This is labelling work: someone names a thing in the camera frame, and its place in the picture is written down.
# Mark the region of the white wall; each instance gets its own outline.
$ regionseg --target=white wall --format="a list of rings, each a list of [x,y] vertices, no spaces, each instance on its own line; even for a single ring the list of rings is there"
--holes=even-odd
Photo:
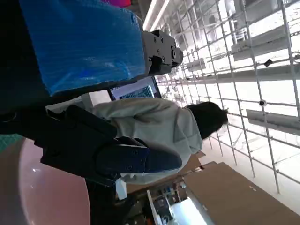
[[[203,153],[206,155],[200,158],[202,165],[215,161],[216,163],[224,162],[232,169],[248,178],[254,184],[265,190],[271,196],[279,200],[281,203],[289,207],[291,210],[300,215],[300,185],[294,181],[278,174],[278,182],[280,186],[280,194],[277,193],[273,170],[253,161],[256,178],[253,178],[249,158],[235,152],[237,158],[237,166],[234,163],[232,149],[221,144],[224,156],[221,156],[218,141],[211,139],[212,147],[209,141],[203,143]]]

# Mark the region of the fluorescent light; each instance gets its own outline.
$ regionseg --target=fluorescent light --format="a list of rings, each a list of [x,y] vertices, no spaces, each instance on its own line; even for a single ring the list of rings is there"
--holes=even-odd
[[[255,56],[272,53],[287,48],[285,27],[280,26],[274,30],[260,34],[252,38],[252,49]],[[250,41],[242,41],[232,46],[231,53],[234,61],[250,58]]]
[[[249,123],[265,127],[262,111],[246,109]],[[300,123],[297,116],[267,112],[268,127],[292,135],[300,135]]]
[[[143,26],[142,26],[142,29],[143,29],[143,30],[146,29],[146,27],[147,27],[147,25],[148,25],[148,23],[149,23],[149,20],[150,20],[150,18],[151,18],[151,16],[152,16],[152,13],[153,13],[154,6],[155,6],[155,4],[157,3],[157,1],[158,1],[158,0],[152,0],[152,2],[151,2],[151,4],[150,4],[149,10],[148,10],[147,15],[146,15],[146,19],[145,19],[144,24],[143,24]]]
[[[168,3],[169,3],[170,0],[165,0],[163,6],[161,7],[160,11],[159,11],[159,14],[158,16],[156,17],[156,20],[154,21],[150,31],[153,31],[154,28],[156,28],[157,24],[158,24],[158,21],[160,20],[161,16],[163,15],[164,11],[165,11],[165,8],[167,7]]]

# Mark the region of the plastic packaging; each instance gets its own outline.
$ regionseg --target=plastic packaging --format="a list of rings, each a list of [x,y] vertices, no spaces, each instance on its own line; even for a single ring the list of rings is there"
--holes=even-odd
[[[145,73],[132,12],[98,0],[20,0],[20,6],[50,95]]]

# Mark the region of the wire grid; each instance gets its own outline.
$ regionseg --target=wire grid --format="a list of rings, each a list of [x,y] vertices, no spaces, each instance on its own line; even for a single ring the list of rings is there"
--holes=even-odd
[[[289,115],[291,113],[300,119],[297,72],[295,71],[300,53],[298,46],[293,46],[295,40],[299,40],[300,34],[300,16],[293,12],[298,11],[300,5],[296,0],[278,0],[275,9],[249,20],[248,8],[244,1],[240,1],[241,10],[239,12],[228,10],[227,6],[230,2],[233,0],[165,0],[167,7],[156,29],[161,29],[175,38],[176,44],[183,50],[184,61],[170,74],[157,77],[157,81],[163,97],[177,102],[180,106],[213,101],[223,109],[228,107],[230,122],[209,138],[211,148],[211,139],[218,141],[222,156],[221,144],[230,147],[236,165],[238,164],[236,152],[249,157],[254,177],[253,161],[272,169],[276,188],[280,193],[278,174],[300,184],[299,176],[295,177],[290,175],[289,171],[282,172],[278,168],[281,163],[288,160],[290,162],[292,158],[300,160],[297,158],[300,155],[300,140],[298,143],[298,137],[270,129],[266,108],[268,111],[281,110],[281,114]],[[244,23],[237,26],[238,20],[243,20]],[[256,55],[252,37],[278,27],[282,27],[285,31],[286,48]],[[238,44],[241,38],[247,41],[249,57],[235,60],[232,46]],[[286,81],[281,83],[290,85],[289,90],[293,92],[293,100],[286,97],[278,102],[268,101],[267,105],[259,105],[260,101],[265,102],[265,96],[269,98],[270,94],[266,93],[268,87],[276,85],[272,78],[268,79],[272,83],[266,83],[264,74],[260,72],[262,71],[260,69],[266,68],[267,59],[272,60],[270,68],[289,66],[292,85]],[[189,65],[193,62],[198,62],[198,69],[190,71]],[[252,71],[255,79],[252,82],[237,82],[236,76],[241,71]],[[219,82],[224,74],[230,74],[230,83]],[[251,96],[252,93],[249,93],[247,95],[244,93],[243,87],[247,87],[248,90],[257,90],[258,94]],[[224,94],[227,95],[227,92],[232,92],[231,97],[223,97]],[[259,108],[263,115],[264,127],[248,122],[245,112],[245,109],[248,108]],[[237,145],[241,145],[241,139],[244,140],[242,145],[245,145],[242,148],[237,147]],[[265,142],[265,144],[259,146],[256,144],[257,140],[260,140],[260,143]],[[289,148],[291,153],[283,154],[282,157],[282,152],[278,151],[280,144],[284,149]],[[266,149],[270,158],[268,162],[262,158],[262,155],[266,155]]]

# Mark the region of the screw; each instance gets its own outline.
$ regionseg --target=screw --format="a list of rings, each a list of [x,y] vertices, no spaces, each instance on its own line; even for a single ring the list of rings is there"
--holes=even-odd
[[[127,166],[127,167],[126,167],[126,170],[127,170],[127,171],[131,171],[131,170],[132,170],[132,166],[131,166],[131,165]]]
[[[260,100],[260,101],[258,102],[258,104],[259,104],[260,106],[266,106],[267,102],[266,102],[266,100]]]

